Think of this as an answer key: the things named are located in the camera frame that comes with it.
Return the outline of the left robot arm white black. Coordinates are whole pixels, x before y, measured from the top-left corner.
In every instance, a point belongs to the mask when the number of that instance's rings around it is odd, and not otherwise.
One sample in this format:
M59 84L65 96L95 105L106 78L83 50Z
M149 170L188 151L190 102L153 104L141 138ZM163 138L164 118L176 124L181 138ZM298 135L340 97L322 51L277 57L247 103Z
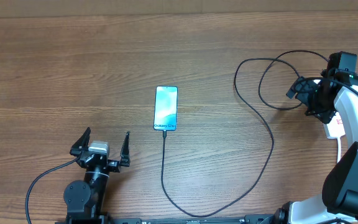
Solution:
M113 223L110 214L102 211L110 173L120 173L122 167L130 166L130 132L125 135L118 161L109 158L108 142L90 142L90 134L87 128L70 149L86 172L83 180L71 182L63 193L67 205L65 223Z

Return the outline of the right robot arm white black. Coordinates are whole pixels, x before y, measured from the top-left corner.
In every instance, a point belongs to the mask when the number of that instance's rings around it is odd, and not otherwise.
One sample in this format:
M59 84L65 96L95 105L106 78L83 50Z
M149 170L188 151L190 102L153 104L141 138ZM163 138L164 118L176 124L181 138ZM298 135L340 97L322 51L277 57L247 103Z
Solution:
M358 74L357 56L348 52L329 56L319 78L299 77L287 91L307 107L305 114L328 124L342 119L348 149L326 177L321 194L288 202L272 223L358 222Z

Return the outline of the blue screen Galaxy smartphone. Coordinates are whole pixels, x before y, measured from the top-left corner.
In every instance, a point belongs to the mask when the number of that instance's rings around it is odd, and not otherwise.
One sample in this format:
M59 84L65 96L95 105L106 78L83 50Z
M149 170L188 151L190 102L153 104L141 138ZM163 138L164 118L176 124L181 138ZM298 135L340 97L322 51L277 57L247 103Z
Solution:
M175 131L177 129L178 88L158 86L155 92L154 130Z

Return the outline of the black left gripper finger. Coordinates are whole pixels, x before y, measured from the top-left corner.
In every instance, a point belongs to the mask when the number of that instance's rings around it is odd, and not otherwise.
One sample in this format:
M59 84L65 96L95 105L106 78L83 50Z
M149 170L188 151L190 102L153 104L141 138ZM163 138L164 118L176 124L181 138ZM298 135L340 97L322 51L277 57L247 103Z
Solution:
M83 135L71 147L71 151L80 151L88 147L90 141L91 128L87 127Z
M130 161L130 154L129 154L129 136L130 132L128 131L125 135L124 142L121 148L121 161Z

